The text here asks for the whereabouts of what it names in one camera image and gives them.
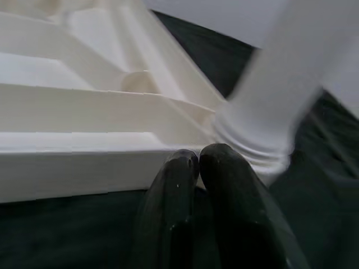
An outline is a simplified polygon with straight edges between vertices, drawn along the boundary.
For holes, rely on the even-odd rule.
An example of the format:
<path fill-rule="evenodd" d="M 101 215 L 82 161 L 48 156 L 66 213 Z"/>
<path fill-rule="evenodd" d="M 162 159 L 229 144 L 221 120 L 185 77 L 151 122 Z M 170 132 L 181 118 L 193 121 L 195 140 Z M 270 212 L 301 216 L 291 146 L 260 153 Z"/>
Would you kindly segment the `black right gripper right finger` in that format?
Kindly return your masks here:
<path fill-rule="evenodd" d="M 309 269 L 284 214 L 242 155 L 224 143 L 208 145 L 200 175 L 222 269 Z"/>

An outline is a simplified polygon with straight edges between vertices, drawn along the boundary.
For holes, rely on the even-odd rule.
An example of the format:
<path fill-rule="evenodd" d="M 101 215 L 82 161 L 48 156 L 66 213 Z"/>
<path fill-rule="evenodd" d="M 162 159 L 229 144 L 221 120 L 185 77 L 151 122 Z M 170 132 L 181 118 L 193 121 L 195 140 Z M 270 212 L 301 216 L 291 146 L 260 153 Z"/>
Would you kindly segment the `white plastic table leg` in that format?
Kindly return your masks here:
<path fill-rule="evenodd" d="M 289 0 L 226 104 L 215 136 L 264 184 L 286 171 L 298 125 L 359 23 L 359 0 Z"/>

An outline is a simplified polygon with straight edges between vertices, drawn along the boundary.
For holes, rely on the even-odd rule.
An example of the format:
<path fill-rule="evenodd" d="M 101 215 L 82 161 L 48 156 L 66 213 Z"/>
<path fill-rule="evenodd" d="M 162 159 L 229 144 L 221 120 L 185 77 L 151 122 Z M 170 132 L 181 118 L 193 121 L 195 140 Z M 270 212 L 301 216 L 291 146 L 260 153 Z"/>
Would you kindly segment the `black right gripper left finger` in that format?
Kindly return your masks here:
<path fill-rule="evenodd" d="M 160 167 L 137 212 L 134 269 L 192 269 L 192 220 L 199 159 L 174 152 Z"/>

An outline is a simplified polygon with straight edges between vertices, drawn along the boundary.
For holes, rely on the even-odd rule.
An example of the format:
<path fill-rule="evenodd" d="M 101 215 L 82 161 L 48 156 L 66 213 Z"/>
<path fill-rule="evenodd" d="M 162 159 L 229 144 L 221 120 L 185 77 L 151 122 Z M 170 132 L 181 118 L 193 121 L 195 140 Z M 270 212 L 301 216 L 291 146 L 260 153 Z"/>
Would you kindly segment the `white plastic children table top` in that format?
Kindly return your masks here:
<path fill-rule="evenodd" d="M 142 0 L 0 0 L 0 203 L 145 189 L 224 103 Z"/>

